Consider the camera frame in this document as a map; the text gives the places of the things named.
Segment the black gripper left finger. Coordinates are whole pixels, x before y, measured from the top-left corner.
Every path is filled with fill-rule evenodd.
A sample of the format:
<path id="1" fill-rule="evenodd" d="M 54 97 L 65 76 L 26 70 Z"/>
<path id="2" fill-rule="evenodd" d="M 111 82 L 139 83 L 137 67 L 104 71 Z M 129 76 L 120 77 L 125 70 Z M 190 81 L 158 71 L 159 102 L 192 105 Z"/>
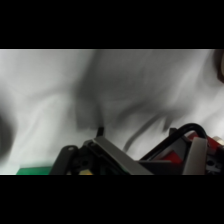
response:
<path id="1" fill-rule="evenodd" d="M 99 151 L 106 155 L 130 175 L 151 175 L 149 170 L 134 161 L 103 136 L 86 141 L 84 145 L 90 147 L 94 152 Z"/>

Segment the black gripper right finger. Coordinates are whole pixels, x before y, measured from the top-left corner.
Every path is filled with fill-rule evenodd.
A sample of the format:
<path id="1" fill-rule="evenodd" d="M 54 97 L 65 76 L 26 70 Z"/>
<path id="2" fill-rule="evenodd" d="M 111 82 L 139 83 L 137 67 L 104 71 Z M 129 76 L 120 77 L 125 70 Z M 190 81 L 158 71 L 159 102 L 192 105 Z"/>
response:
<path id="1" fill-rule="evenodd" d="M 188 149 L 183 175 L 204 175 L 207 157 L 207 140 L 195 137 Z"/>

